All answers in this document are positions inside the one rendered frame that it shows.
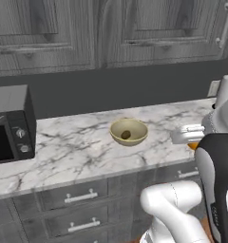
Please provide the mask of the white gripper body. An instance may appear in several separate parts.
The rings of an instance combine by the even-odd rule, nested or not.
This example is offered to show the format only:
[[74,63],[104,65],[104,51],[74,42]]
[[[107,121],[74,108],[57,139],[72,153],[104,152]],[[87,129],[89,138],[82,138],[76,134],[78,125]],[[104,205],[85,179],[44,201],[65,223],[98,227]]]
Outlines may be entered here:
[[188,124],[176,128],[170,133],[174,144],[198,142],[204,137],[204,127],[200,124]]

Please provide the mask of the beige bowl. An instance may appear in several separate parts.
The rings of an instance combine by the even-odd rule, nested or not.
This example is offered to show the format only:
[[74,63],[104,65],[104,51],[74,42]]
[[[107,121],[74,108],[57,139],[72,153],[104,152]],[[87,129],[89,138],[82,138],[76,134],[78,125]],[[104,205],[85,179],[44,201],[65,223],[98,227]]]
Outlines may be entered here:
[[[129,130],[131,137],[127,140],[121,138],[123,131]],[[109,128],[109,133],[114,141],[123,146],[135,146],[143,142],[148,135],[147,126],[139,120],[124,118],[114,121]]]

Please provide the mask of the grey drawer front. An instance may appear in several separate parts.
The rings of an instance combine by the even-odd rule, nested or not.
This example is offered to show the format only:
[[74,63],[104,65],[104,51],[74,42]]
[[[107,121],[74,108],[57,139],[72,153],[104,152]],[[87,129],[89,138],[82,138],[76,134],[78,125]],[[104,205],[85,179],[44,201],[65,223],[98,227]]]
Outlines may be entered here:
[[67,197],[67,194],[74,196],[82,196],[89,193],[89,189],[92,188],[95,193],[98,193],[98,196],[95,198],[103,197],[107,195],[107,182],[105,179],[99,179],[95,181],[69,185],[66,187],[56,188],[52,190],[47,190],[40,193],[40,198],[42,201],[42,207],[44,210],[54,210],[59,208],[65,208],[69,205],[75,205],[77,203],[82,203],[90,199],[65,203],[64,200]]
[[178,178],[178,171],[181,170],[183,173],[198,171],[198,167],[194,161],[185,163],[177,163],[173,165],[164,166],[158,169],[156,173],[156,181],[158,183],[179,181],[179,180],[194,180],[200,179],[200,175],[190,178]]
[[92,221],[92,217],[96,217],[102,224],[107,222],[107,206],[86,206],[86,207],[72,207],[67,210],[58,212],[57,215],[51,215],[46,219],[49,233],[52,237],[74,234],[69,233],[67,229],[70,227],[70,222],[74,225],[82,225]]

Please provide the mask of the white paper towel roll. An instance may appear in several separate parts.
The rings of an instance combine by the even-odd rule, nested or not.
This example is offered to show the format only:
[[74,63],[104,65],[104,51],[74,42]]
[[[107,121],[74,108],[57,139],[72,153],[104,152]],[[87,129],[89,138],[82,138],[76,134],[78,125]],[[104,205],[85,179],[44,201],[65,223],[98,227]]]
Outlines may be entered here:
[[219,83],[215,108],[222,106],[228,100],[228,75],[224,75]]

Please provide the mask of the black microwave oven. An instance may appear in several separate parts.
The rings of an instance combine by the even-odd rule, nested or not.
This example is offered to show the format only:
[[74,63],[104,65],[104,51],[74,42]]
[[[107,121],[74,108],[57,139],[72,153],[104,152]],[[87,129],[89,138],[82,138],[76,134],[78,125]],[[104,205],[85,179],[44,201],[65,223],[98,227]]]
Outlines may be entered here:
[[33,159],[36,128],[29,87],[0,86],[0,164]]

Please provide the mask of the grey base cupboard door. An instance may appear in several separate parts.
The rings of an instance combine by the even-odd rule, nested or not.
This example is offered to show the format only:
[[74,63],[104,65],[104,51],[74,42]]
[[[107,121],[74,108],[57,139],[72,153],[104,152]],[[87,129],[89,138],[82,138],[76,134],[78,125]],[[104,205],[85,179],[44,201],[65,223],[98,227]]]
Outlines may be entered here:
[[28,243],[10,198],[0,200],[0,243]]

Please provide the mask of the white wall outlet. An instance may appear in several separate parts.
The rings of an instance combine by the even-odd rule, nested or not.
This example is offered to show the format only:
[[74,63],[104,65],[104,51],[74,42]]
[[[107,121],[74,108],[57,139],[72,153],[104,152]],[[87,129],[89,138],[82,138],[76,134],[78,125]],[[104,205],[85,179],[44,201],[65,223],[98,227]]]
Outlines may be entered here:
[[219,84],[220,84],[220,80],[212,81],[210,83],[208,94],[207,94],[208,97],[214,97],[217,95],[219,90]]

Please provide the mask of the grey wall cupboard door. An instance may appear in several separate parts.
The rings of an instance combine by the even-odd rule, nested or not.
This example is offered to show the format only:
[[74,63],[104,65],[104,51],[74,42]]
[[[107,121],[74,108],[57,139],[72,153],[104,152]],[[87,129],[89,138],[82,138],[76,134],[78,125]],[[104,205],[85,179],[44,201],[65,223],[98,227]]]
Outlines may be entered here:
[[0,77],[91,69],[91,0],[0,0]]
[[101,0],[101,67],[212,60],[219,56],[225,0]]

